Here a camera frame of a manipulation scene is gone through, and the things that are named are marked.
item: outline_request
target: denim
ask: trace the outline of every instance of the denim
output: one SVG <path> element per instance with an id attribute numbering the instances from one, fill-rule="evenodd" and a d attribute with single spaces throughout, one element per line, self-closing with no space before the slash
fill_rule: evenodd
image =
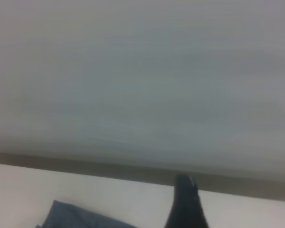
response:
<path id="1" fill-rule="evenodd" d="M 135 228 L 118 220 L 54 201 L 46 221 L 36 228 Z"/>

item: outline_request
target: black object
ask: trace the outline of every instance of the black object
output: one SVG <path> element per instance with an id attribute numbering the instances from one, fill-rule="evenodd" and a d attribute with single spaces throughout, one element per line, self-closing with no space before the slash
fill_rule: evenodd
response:
<path id="1" fill-rule="evenodd" d="M 208 228 L 198 186 L 188 175 L 178 175 L 174 202 L 165 228 Z"/>

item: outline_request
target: white table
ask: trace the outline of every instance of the white table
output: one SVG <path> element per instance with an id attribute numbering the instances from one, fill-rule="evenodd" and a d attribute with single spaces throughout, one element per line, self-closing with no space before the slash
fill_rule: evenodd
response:
<path id="1" fill-rule="evenodd" d="M 285 228 L 285 202 L 200 191 L 211 228 Z M 163 228 L 173 187 L 0 165 L 0 228 L 42 224 L 53 200 L 132 224 Z"/>

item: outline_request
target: gray wall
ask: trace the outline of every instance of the gray wall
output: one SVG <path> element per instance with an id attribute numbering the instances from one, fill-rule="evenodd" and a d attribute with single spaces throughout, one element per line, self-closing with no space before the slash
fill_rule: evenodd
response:
<path id="1" fill-rule="evenodd" d="M 0 146 L 20 144 L 285 180 L 285 0 L 0 0 Z"/>

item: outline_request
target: blue fabric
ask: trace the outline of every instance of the blue fabric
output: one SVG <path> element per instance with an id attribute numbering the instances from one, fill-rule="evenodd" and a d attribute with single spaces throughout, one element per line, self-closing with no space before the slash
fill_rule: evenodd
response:
<path id="1" fill-rule="evenodd" d="M 118 220 L 54 201 L 42 227 L 36 228 L 135 228 Z"/>

